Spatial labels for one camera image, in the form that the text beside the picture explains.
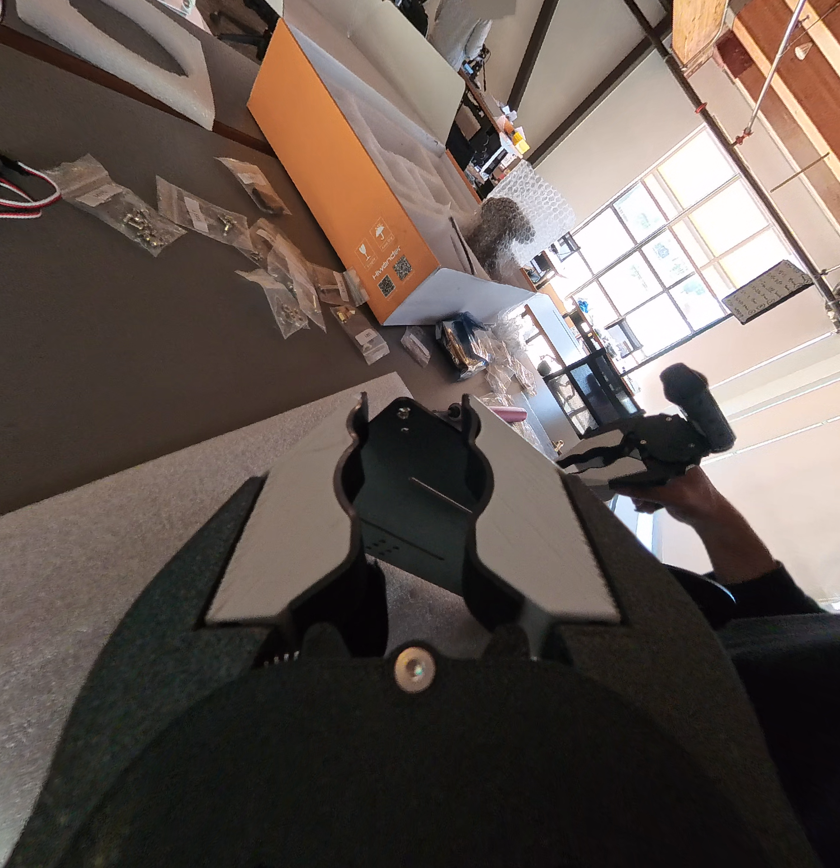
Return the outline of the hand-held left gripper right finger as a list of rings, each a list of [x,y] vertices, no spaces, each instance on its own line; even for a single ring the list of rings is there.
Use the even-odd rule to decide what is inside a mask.
[[[477,497],[462,567],[469,612],[490,632],[522,629],[536,659],[559,625],[621,624],[566,474],[474,396],[462,428]]]

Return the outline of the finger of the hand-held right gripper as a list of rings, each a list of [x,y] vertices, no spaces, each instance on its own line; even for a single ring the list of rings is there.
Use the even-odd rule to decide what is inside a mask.
[[[576,476],[591,491],[613,491],[620,486],[655,485],[655,473],[651,472],[642,460],[631,456],[603,468],[567,468],[566,473]]]
[[[630,452],[628,434],[599,434],[580,440],[574,448],[562,453],[557,464],[562,469],[603,468],[626,458]]]

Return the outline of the black metal plate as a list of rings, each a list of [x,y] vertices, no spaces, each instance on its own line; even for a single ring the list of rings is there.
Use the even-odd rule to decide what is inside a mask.
[[[491,490],[475,442],[480,422],[468,396],[457,416],[403,396],[371,419],[353,501],[367,556],[463,595],[469,543]]]

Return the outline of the person's right forearm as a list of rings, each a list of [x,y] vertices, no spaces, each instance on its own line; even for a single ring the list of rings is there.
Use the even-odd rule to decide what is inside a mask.
[[[732,595],[721,633],[767,741],[840,757],[840,614],[812,600],[732,507],[667,510],[704,543],[713,571],[703,578]]]

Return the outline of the dark grey desk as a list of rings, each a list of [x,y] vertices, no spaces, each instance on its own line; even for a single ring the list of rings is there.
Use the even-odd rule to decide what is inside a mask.
[[[0,42],[0,152],[35,168],[86,154],[148,203],[162,176],[252,214],[217,156],[249,160],[292,214],[284,233],[339,266],[287,173],[219,136]],[[420,367],[391,347],[368,366],[334,323],[284,340],[238,251],[191,232],[158,257],[67,203],[0,221],[0,515],[176,450],[398,373],[430,408],[458,384],[442,352]]]

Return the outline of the person's right hand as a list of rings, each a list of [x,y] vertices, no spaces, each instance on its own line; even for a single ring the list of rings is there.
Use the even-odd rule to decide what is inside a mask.
[[[658,486],[638,486],[629,490],[628,496],[638,511],[664,509],[700,537],[718,537],[724,528],[736,523],[736,510],[699,467]]]

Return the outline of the black glass cabinet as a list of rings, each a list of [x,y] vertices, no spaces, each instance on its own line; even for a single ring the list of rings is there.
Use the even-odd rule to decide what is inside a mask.
[[[582,439],[614,423],[644,415],[606,349],[595,350],[567,365],[564,373],[582,403],[581,412],[588,415],[587,421],[575,423]]]

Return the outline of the white foam sheet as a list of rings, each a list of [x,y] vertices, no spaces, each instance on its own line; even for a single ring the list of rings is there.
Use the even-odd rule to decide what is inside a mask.
[[[241,483],[360,392],[374,416],[419,398],[384,374],[0,516],[0,866],[124,613]]]

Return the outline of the dark foil parts bag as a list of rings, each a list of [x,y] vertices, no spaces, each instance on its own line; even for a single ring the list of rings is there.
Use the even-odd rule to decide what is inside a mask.
[[[451,319],[438,321],[435,338],[452,363],[458,382],[487,371],[493,362],[489,330],[467,311]]]

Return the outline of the small written whiteboard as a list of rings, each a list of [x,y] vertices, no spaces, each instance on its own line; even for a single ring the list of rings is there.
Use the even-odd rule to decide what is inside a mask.
[[[756,320],[814,285],[812,277],[784,259],[721,300],[740,325]]]

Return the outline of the large grid window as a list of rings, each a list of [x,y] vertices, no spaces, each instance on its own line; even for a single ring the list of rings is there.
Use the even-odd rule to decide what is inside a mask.
[[[622,372],[731,317],[725,299],[803,266],[712,134],[696,132],[549,248],[556,296]]]

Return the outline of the cluttered background workbench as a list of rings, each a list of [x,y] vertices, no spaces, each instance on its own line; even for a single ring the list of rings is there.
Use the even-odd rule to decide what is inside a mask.
[[[464,82],[460,108],[448,138],[448,152],[462,169],[479,201],[527,157],[530,146],[516,113],[486,89],[486,46],[464,61],[459,75]]]

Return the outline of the scattered small hardware bags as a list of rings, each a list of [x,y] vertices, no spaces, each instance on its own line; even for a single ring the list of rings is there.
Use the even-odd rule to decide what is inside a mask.
[[[333,321],[365,363],[385,358],[390,347],[362,310],[369,298],[357,272],[318,265],[299,251],[273,221],[274,216],[290,212],[259,167],[229,157],[216,161],[262,211],[254,223],[160,176],[156,178],[157,203],[152,208],[131,189],[116,183],[90,155],[47,170],[47,178],[65,201],[96,216],[153,256],[187,231],[239,252],[252,269],[236,274],[262,292],[283,340],[312,326],[326,331]]]

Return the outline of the metal ceiling pipe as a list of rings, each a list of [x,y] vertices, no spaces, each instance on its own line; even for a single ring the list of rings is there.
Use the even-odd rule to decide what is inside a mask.
[[[803,130],[805,135],[809,137],[811,141],[813,141],[816,136],[813,124],[808,118],[808,115],[798,103],[790,88],[778,75],[783,53],[789,46],[794,30],[801,24],[801,17],[804,14],[804,8],[807,4],[806,1],[799,1],[793,6],[790,22],[786,26],[783,38],[779,43],[779,47],[773,60],[770,60],[769,50],[761,44],[762,41],[766,42],[766,39],[758,37],[756,25],[752,25],[749,21],[737,25],[739,28],[740,39],[743,41],[743,44],[748,49],[752,59],[755,61],[760,71],[764,74],[762,90],[759,96],[755,99],[751,117],[738,139],[739,143],[742,143],[747,137],[751,136],[752,129],[761,115],[763,115],[766,120],[769,119],[769,115],[765,113],[766,107],[764,106],[764,103],[770,93],[775,94],[775,96],[779,98],[787,113],[790,114],[796,125]]]

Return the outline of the orange cardboard box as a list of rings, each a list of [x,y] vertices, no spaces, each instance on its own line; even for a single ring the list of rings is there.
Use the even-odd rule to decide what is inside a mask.
[[[491,279],[459,212],[467,184],[449,153],[366,81],[282,19],[247,106],[383,326],[468,311],[483,323],[534,291]]]

